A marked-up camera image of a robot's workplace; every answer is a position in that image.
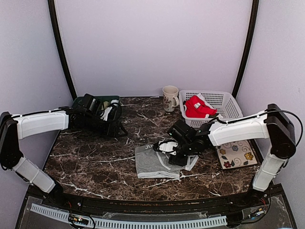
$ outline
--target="black vertical bar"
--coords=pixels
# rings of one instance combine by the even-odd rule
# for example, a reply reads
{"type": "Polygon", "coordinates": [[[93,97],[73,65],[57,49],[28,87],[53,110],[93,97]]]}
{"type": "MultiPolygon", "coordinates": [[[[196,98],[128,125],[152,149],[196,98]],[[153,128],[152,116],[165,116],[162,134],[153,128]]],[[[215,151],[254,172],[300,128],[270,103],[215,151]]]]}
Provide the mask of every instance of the black vertical bar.
{"type": "Polygon", "coordinates": [[[77,94],[76,94],[76,91],[75,91],[75,88],[73,85],[73,81],[72,81],[71,74],[70,74],[67,60],[66,60],[66,55],[63,50],[63,45],[61,42],[61,33],[59,30],[57,16],[56,16],[55,2],[54,2],[54,0],[48,0],[48,4],[49,4],[50,18],[51,18],[53,32],[54,32],[54,38],[56,41],[59,58],[61,60],[62,69],[65,74],[65,78],[66,78],[72,99],[75,100],[77,98],[77,94]]]}
{"type": "Polygon", "coordinates": [[[244,53],[243,53],[243,56],[242,56],[242,61],[241,61],[240,66],[239,66],[237,78],[236,78],[235,85],[234,85],[233,92],[232,92],[232,96],[234,98],[237,97],[238,90],[239,90],[240,84],[242,83],[242,79],[243,79],[243,76],[244,76],[244,70],[246,69],[246,65],[247,65],[247,61],[248,61],[248,57],[249,57],[249,52],[250,52],[250,49],[251,49],[251,43],[252,43],[252,38],[253,38],[253,34],[254,34],[254,29],[255,29],[256,17],[257,17],[257,12],[258,12],[258,3],[259,3],[259,0],[253,0],[252,1],[251,16],[250,16],[247,38],[246,38],[246,42],[245,42],[245,45],[244,45],[244,53]]]}

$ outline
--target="white wall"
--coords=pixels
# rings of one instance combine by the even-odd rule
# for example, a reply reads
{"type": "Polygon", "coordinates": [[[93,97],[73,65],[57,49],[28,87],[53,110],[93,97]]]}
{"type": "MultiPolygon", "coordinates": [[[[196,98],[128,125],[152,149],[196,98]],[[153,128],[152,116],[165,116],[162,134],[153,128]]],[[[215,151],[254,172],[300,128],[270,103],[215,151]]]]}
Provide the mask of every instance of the white wall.
{"type": "MultiPolygon", "coordinates": [[[[237,101],[244,115],[269,103],[296,113],[305,123],[305,2],[260,1],[253,44],[237,101]]],[[[299,123],[293,117],[296,138],[299,123]]],[[[259,141],[267,150],[267,141],[259,141]]],[[[305,141],[277,176],[299,228],[305,226],[305,141]]]]}
{"type": "Polygon", "coordinates": [[[58,0],[78,94],[161,95],[162,87],[231,92],[251,0],[58,0]]]}
{"type": "MultiPolygon", "coordinates": [[[[24,114],[71,104],[46,0],[0,1],[0,113],[24,114]]],[[[56,133],[20,141],[41,168],[56,133]]],[[[15,228],[27,185],[0,169],[1,228],[15,228]]]]}

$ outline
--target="white mug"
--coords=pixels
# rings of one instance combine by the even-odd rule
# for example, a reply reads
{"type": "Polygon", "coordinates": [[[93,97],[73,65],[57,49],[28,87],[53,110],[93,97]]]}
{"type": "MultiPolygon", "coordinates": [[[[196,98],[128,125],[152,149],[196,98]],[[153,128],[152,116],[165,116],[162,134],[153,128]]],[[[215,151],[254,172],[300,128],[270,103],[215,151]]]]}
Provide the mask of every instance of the white mug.
{"type": "Polygon", "coordinates": [[[163,88],[163,107],[165,111],[172,112],[179,105],[179,89],[175,86],[166,86],[163,88]]]}

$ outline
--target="marble table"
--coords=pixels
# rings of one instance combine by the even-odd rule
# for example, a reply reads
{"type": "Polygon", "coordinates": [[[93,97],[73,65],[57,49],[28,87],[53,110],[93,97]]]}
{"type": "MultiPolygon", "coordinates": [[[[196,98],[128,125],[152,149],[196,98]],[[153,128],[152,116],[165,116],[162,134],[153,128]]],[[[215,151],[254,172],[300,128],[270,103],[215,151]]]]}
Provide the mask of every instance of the marble table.
{"type": "Polygon", "coordinates": [[[163,201],[227,196],[246,192],[259,165],[223,171],[214,150],[205,152],[180,180],[138,179],[134,149],[168,139],[182,118],[163,110],[162,98],[121,98],[127,137],[102,138],[87,130],[62,131],[44,171],[69,194],[116,200],[163,201]]]}

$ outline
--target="red and white cloth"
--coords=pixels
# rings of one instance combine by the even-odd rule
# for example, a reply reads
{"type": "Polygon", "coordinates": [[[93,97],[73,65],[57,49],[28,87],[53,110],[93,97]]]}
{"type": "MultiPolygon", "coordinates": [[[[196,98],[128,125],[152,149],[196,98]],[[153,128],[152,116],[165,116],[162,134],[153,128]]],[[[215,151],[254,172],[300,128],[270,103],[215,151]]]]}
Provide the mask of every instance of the red and white cloth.
{"type": "Polygon", "coordinates": [[[217,112],[217,109],[209,105],[200,93],[186,101],[185,106],[185,115],[189,118],[208,118],[217,112]]]}

